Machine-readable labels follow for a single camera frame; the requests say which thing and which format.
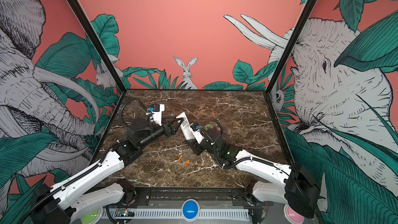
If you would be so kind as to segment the white remote control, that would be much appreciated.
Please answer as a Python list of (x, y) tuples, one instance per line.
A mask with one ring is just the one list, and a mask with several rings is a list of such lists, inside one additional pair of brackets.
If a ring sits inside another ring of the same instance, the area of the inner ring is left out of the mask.
[(196, 141), (194, 131), (190, 126), (190, 122), (185, 112), (182, 112), (177, 116), (177, 118), (182, 118), (182, 124), (180, 125), (180, 129), (188, 143), (194, 143)]

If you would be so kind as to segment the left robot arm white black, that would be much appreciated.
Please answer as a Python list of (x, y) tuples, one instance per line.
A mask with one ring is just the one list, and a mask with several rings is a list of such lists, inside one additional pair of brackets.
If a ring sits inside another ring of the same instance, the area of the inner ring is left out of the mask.
[(99, 208), (115, 203), (129, 206), (136, 202), (136, 189), (125, 178), (100, 190), (92, 191), (92, 188), (132, 164), (150, 143), (182, 130), (187, 117), (184, 113), (164, 117), (163, 104), (146, 107), (139, 99), (134, 101), (145, 110), (146, 118), (134, 119), (131, 124), (123, 122), (125, 138), (111, 145), (102, 158), (88, 168), (52, 187), (37, 188), (32, 195), (31, 208), (18, 220), (20, 224), (28, 218), (35, 224), (70, 224)]

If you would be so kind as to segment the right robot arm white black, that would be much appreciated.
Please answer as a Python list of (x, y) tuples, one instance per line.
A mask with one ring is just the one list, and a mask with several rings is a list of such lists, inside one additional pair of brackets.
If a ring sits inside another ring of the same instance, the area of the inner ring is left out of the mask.
[(187, 117), (180, 128), (195, 154), (208, 152), (224, 170), (236, 169), (262, 178), (249, 187), (249, 194), (257, 201), (284, 203), (303, 217), (314, 217), (321, 187), (305, 166), (278, 164), (255, 156), (228, 144), (222, 128), (206, 130)]

